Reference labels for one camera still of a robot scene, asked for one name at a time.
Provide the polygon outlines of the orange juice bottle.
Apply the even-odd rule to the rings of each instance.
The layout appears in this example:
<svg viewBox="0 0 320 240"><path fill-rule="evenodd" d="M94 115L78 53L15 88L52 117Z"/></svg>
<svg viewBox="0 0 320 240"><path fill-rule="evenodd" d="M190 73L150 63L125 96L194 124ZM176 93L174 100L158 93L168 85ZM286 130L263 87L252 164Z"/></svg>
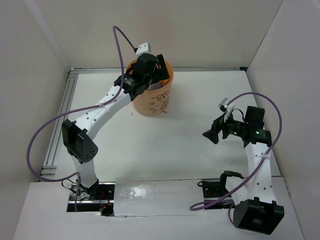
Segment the orange juice bottle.
<svg viewBox="0 0 320 240"><path fill-rule="evenodd" d="M163 86L167 85L170 82L170 79L164 79L164 80L160 80L159 83L161 83Z"/></svg>

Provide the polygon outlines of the clear bottle blue label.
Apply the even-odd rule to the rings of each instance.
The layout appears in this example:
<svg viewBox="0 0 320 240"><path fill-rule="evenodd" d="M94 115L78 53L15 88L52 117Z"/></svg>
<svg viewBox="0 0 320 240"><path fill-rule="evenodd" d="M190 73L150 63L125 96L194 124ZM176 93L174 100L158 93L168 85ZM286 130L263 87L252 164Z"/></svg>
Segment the clear bottle blue label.
<svg viewBox="0 0 320 240"><path fill-rule="evenodd" d="M148 91L155 91L155 90L158 90L160 88L162 88L164 85L160 82L157 82L157 83L154 83L154 84L151 84L149 87L148 87Z"/></svg>

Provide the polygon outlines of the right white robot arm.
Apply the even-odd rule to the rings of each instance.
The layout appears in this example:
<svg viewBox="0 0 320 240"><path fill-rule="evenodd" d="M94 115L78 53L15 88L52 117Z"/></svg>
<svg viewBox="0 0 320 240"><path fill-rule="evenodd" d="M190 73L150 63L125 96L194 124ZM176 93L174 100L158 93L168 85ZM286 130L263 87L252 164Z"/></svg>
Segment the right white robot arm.
<svg viewBox="0 0 320 240"><path fill-rule="evenodd" d="M272 136L264 129L263 108L248 106L242 121L235 120L233 104L220 105L222 116L213 121L211 129L203 133L214 144L219 133L241 138L248 162L248 177L225 171L220 176L218 190L230 196L234 203L232 221L236 228L271 235L285 216L285 209L277 203L273 191L270 164Z"/></svg>

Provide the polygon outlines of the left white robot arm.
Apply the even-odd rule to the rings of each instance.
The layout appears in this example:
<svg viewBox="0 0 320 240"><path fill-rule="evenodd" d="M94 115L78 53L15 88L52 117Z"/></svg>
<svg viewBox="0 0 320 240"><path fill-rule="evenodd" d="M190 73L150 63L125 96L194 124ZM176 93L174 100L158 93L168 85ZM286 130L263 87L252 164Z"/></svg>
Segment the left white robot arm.
<svg viewBox="0 0 320 240"><path fill-rule="evenodd" d="M66 119L62 123L63 144L74 162L79 174L77 185L86 199L95 199L99 193L99 179L94 166L94 158L98 153L94 138L98 132L119 110L143 94L150 85L169 77L162 54L143 53L114 81L96 108L74 121Z"/></svg>

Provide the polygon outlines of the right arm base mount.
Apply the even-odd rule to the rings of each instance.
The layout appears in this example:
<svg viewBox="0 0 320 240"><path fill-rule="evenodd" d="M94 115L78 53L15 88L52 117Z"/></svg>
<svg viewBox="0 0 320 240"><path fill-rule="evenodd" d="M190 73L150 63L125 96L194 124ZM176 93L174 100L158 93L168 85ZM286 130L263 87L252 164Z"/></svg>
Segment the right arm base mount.
<svg viewBox="0 0 320 240"><path fill-rule="evenodd" d="M218 198L228 193L228 190L225 187L226 180L228 177L238 177L241 179L244 178L241 173L225 170L220 175L219 180L202 180L197 183L197 186L202 188L203 198L206 204L210 202L209 199L213 199L213 201L215 201ZM205 210L227 209L230 206L232 206L232 204L233 204L232 197L229 196L226 199L224 199L222 202L205 208Z"/></svg>

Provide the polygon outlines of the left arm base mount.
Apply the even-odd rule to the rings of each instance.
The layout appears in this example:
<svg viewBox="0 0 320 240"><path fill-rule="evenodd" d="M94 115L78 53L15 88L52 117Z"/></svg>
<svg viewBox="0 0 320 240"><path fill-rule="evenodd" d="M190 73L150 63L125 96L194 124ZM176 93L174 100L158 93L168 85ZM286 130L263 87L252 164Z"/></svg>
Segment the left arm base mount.
<svg viewBox="0 0 320 240"><path fill-rule="evenodd" d="M69 197L66 211L68 213L97 212L104 217L113 217L115 182L100 182L96 194L89 196L83 190L76 195L77 185L65 187L69 190Z"/></svg>

